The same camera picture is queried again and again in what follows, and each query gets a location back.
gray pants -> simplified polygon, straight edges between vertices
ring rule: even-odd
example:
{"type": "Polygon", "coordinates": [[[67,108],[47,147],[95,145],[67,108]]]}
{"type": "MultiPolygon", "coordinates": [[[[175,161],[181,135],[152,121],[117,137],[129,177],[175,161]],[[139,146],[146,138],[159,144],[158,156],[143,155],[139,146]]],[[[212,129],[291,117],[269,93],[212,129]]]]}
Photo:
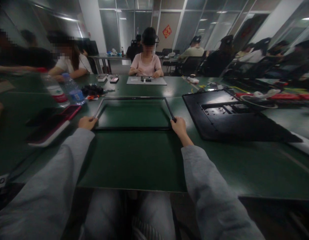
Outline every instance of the gray pants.
{"type": "MultiPolygon", "coordinates": [[[[123,192],[96,189],[92,195],[82,238],[126,239],[124,204],[123,192]]],[[[133,213],[133,234],[137,239],[175,239],[169,193],[141,192],[136,206],[133,213]]]]}

gray mat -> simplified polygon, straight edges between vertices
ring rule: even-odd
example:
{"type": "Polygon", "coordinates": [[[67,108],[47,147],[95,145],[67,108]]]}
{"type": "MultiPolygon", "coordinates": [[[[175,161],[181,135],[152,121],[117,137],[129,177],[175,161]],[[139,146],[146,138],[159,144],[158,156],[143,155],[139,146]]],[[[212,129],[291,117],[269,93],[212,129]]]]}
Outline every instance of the gray mat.
{"type": "Polygon", "coordinates": [[[128,77],[127,84],[136,84],[136,85],[167,85],[163,77],[154,78],[151,82],[141,82],[141,77],[128,77]]]}

gray sweatshirt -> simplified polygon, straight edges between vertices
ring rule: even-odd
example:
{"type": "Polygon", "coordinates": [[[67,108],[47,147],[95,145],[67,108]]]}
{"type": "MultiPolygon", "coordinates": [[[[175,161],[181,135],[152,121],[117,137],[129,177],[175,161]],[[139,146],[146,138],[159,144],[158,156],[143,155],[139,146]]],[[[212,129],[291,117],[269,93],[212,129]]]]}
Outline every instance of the gray sweatshirt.
{"type": "MultiPolygon", "coordinates": [[[[79,128],[0,211],[0,239],[60,239],[94,134],[79,128]]],[[[205,151],[181,149],[202,239],[264,239],[205,151]]]]}

pink shirt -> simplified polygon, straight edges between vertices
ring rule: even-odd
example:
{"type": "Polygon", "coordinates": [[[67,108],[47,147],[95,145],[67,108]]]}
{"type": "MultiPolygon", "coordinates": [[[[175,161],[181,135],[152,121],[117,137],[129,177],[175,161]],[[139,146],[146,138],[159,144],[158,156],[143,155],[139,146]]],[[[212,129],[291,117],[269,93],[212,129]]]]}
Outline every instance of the pink shirt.
{"type": "Polygon", "coordinates": [[[135,58],[131,64],[131,67],[138,69],[141,68],[143,73],[138,73],[137,76],[153,76],[154,72],[161,69],[160,59],[157,55],[152,57],[152,61],[149,64],[144,64],[141,60],[141,53],[135,55],[135,58]]]}

plastic bottle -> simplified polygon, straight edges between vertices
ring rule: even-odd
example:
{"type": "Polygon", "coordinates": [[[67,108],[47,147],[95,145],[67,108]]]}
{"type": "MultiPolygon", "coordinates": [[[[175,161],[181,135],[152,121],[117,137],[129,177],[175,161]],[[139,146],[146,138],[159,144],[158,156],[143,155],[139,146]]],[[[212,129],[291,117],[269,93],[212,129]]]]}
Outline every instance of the plastic bottle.
{"type": "Polygon", "coordinates": [[[48,70],[46,68],[37,68],[37,70],[41,73],[41,79],[44,86],[59,106],[63,108],[69,106],[70,102],[68,98],[64,94],[58,82],[48,74],[48,70]]]}
{"type": "Polygon", "coordinates": [[[70,77],[68,73],[63,73],[65,88],[71,95],[72,100],[76,105],[82,105],[85,103],[84,96],[78,84],[70,77]]]}

